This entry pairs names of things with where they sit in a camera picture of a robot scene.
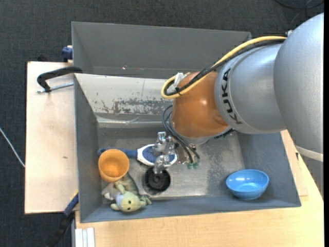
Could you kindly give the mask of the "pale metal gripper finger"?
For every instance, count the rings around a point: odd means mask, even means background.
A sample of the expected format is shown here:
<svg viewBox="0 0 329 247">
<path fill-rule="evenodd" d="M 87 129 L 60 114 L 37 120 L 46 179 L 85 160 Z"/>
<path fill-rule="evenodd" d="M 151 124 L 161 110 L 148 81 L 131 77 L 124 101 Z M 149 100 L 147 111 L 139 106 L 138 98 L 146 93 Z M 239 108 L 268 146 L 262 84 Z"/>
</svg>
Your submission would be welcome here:
<svg viewBox="0 0 329 247">
<path fill-rule="evenodd" d="M 170 157 L 168 155 L 159 155 L 154 163 L 153 172 L 155 174 L 161 173 L 164 169 L 170 167 Z"/>
<path fill-rule="evenodd" d="M 157 139 L 153 146 L 154 153 L 163 153 L 167 144 L 166 132 L 158 132 Z"/>
</svg>

